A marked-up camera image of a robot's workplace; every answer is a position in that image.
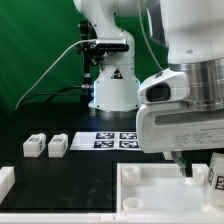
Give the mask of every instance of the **small white box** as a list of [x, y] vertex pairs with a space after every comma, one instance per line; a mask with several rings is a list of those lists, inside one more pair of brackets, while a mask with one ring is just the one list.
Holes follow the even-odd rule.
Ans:
[[224, 155], [213, 153], [205, 184], [205, 200], [208, 204], [224, 206]]
[[49, 157], [62, 158], [68, 149], [68, 136], [66, 134], [55, 135], [48, 144]]
[[15, 183], [14, 167], [0, 169], [0, 204]]
[[38, 157], [46, 147], [46, 135], [31, 135], [29, 139], [23, 143], [24, 157]]

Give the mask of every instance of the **table surface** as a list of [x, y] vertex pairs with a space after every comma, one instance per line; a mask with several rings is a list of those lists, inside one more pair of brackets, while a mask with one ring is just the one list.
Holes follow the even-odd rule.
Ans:
[[15, 167], [16, 184], [0, 205], [0, 213], [116, 212], [116, 164], [154, 163], [162, 154], [142, 151], [70, 151], [64, 158], [23, 157], [23, 142], [45, 133], [47, 143], [56, 134], [77, 131], [136, 131], [135, 117], [108, 119], [90, 115], [78, 103], [33, 103], [21, 107], [0, 123], [0, 168]]

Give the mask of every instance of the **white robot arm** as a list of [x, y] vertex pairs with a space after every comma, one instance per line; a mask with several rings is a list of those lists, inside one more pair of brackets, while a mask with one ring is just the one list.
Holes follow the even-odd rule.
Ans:
[[161, 0], [169, 69], [138, 92], [147, 153], [224, 147], [224, 1]]
[[77, 10], [92, 24], [97, 34], [96, 47], [128, 45], [126, 52], [106, 50], [100, 62], [100, 75], [94, 83], [91, 111], [105, 117], [128, 117], [139, 107], [139, 81], [134, 74], [135, 42], [131, 34], [116, 26], [115, 16], [137, 15], [136, 0], [74, 0]]

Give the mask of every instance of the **green backdrop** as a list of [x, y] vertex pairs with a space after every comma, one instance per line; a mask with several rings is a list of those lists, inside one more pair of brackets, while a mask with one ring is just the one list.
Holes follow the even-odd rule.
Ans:
[[[24, 92], [58, 56], [81, 39], [77, 27], [80, 20], [84, 17], [76, 11], [73, 0], [0, 1], [0, 120], [14, 110]], [[139, 19], [117, 18], [116, 23], [135, 37], [135, 73], [139, 80], [157, 73], [159, 70], [144, 43]], [[167, 50], [153, 42], [151, 45], [160, 64], [166, 67]], [[97, 74], [98, 70], [92, 69], [94, 78]], [[82, 75], [82, 57], [73, 50], [32, 94], [56, 92], [81, 84]]]

